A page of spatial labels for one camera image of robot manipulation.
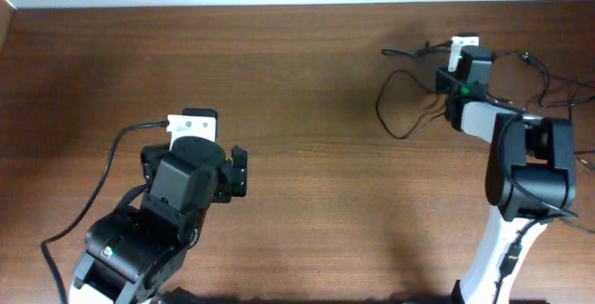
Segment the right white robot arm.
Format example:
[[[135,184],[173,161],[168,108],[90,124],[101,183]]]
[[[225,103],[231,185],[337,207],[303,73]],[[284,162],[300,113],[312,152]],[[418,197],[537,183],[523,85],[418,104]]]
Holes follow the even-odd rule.
[[[576,193],[574,136],[567,119],[510,108],[490,96],[496,53],[454,39],[436,86],[452,127],[490,144],[484,189],[488,222],[475,258],[456,281],[452,303],[507,303],[536,238],[554,220],[570,218]]]

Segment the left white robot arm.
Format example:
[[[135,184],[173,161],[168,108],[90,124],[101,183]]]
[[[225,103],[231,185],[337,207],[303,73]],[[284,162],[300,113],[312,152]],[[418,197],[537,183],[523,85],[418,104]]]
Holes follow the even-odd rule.
[[[130,190],[86,233],[72,303],[145,303],[182,266],[213,203],[244,197],[247,151],[182,137],[143,148],[145,184]]]

